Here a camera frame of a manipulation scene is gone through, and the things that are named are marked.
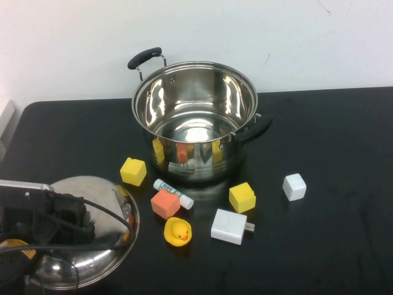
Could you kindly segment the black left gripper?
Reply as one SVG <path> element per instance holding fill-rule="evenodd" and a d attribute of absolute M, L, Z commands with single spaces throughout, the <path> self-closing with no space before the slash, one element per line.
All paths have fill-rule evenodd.
<path fill-rule="evenodd" d="M 45 245 L 54 237 L 62 245 L 90 244 L 95 238 L 95 226 L 81 227 L 50 219 L 53 214 L 53 194 L 41 190 L 1 191 L 1 241 L 18 239 L 28 244 Z M 61 219 L 83 219 L 87 209 L 83 197 L 57 194 L 54 212 Z"/>

